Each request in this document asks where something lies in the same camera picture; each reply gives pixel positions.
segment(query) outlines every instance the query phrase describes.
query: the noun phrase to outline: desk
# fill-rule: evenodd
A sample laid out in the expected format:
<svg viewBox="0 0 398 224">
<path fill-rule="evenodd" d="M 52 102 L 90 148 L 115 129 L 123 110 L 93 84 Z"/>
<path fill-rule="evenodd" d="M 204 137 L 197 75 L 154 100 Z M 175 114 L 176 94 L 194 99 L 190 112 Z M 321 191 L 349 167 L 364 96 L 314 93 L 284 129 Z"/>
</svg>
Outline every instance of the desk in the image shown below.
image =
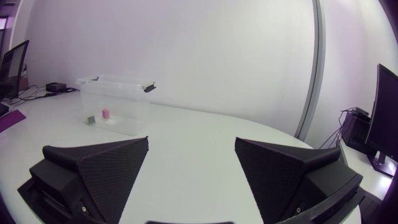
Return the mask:
<svg viewBox="0 0 398 224">
<path fill-rule="evenodd" d="M 363 176 L 360 187 L 383 200 L 392 178 L 375 171 L 365 154 L 348 147 L 344 141 L 340 141 L 340 148 L 344 152 L 348 166 Z M 392 165 L 392 161 L 388 157 L 386 157 L 386 162 L 390 166 Z"/>
<path fill-rule="evenodd" d="M 262 223 L 234 151 L 235 137 L 310 148 L 251 121 L 167 106 L 150 108 L 148 124 L 131 137 L 87 126 L 79 93 L 19 106 L 27 118 L 0 133 L 0 189 L 16 223 L 39 223 L 17 188 L 30 178 L 29 168 L 43 159 L 44 145 L 73 147 L 149 136 L 149 152 L 120 220 L 134 224 Z"/>
</svg>

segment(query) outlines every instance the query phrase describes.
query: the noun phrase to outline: black cable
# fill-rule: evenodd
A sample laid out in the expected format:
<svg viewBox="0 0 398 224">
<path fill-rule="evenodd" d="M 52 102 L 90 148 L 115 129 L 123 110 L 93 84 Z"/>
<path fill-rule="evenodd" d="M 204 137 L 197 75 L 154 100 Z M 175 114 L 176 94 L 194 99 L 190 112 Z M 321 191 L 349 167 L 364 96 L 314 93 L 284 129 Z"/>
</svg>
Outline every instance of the black cable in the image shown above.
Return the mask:
<svg viewBox="0 0 398 224">
<path fill-rule="evenodd" d="M 343 124 L 341 124 L 341 122 L 340 122 L 340 118 L 342 117 L 342 115 L 343 115 L 343 113 L 344 112 L 355 112 L 355 111 L 351 111 L 352 109 L 355 109 L 355 108 L 348 108 L 348 109 L 345 109 L 345 110 L 342 110 L 341 111 L 341 114 L 340 114 L 340 117 L 339 117 L 339 123 L 340 123 L 340 127 L 335 131 L 335 132 L 333 132 L 333 134 L 331 134 L 331 136 L 321 145 L 321 147 L 319 147 L 319 149 L 321 149 L 322 148 L 322 146 L 324 146 L 325 144 L 326 144 L 326 142 L 328 142 L 329 141 L 329 139 L 331 138 L 331 137 L 333 137 L 333 135 L 336 135 L 336 136 L 338 136 L 338 139 L 337 140 L 339 140 L 339 138 L 340 138 L 340 132 L 341 132 L 341 129 L 343 128 L 343 126 L 344 126 L 344 124 L 345 124 L 345 122 L 346 122 L 346 120 L 347 120 L 347 118 L 349 118 L 349 117 L 347 117 L 346 118 L 346 120 L 344 121 L 344 123 Z"/>
<path fill-rule="evenodd" d="M 340 128 L 338 128 L 333 134 L 331 134 L 331 136 L 321 145 L 321 147 L 319 147 L 319 149 L 321 149 L 322 148 L 322 146 L 324 145 L 324 144 L 326 144 L 326 142 L 328 142 L 329 141 L 329 139 L 333 136 L 333 135 L 335 135 L 336 134 L 336 132 L 338 132 L 339 130 L 341 129 L 341 127 Z"/>
<path fill-rule="evenodd" d="M 25 98 L 20 98 L 20 100 L 32 101 L 32 100 L 37 100 L 37 99 L 41 99 L 41 98 L 57 96 L 57 95 L 62 94 L 62 93 L 71 93 L 73 91 L 80 91 L 80 90 L 70 87 L 70 88 L 66 88 L 66 89 L 64 89 L 64 90 L 62 90 L 62 91 L 60 91 L 58 93 L 46 93 L 44 96 L 32 96 L 32 95 L 30 95 L 30 96 L 25 97 Z"/>
</svg>

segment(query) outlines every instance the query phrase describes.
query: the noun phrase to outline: small cube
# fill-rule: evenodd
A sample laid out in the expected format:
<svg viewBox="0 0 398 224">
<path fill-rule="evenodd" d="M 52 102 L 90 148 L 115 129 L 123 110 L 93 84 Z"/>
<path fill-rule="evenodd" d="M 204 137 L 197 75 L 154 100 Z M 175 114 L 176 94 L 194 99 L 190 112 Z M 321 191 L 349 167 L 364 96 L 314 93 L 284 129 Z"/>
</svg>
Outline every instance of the small cube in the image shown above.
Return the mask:
<svg viewBox="0 0 398 224">
<path fill-rule="evenodd" d="M 109 111 L 107 109 L 102 110 L 102 117 L 104 119 L 109 119 Z"/>
</svg>

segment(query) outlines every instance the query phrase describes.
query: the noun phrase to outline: computer monitor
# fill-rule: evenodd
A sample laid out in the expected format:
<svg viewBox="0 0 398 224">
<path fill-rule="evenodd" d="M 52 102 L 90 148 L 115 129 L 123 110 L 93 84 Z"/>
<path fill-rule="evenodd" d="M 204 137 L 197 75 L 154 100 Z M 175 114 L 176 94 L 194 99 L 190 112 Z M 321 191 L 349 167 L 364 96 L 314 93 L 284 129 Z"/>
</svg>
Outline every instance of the computer monitor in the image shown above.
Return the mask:
<svg viewBox="0 0 398 224">
<path fill-rule="evenodd" d="M 44 159 L 18 188 L 44 223 L 119 223 L 148 151 L 148 139 L 59 148 L 43 147 Z"/>
<path fill-rule="evenodd" d="M 340 148 L 236 138 L 235 151 L 264 224 L 339 223 L 362 199 L 362 176 L 339 161 Z"/>
<path fill-rule="evenodd" d="M 368 156 L 374 170 L 390 177 L 394 170 L 386 156 L 398 161 L 398 77 L 383 65 L 377 66 L 376 100 L 366 144 L 380 151 L 379 157 Z"/>
<path fill-rule="evenodd" d="M 19 44 L 4 54 L 0 67 L 0 82 L 11 84 L 14 88 L 7 94 L 8 98 L 18 98 L 19 80 L 29 40 Z"/>
</svg>

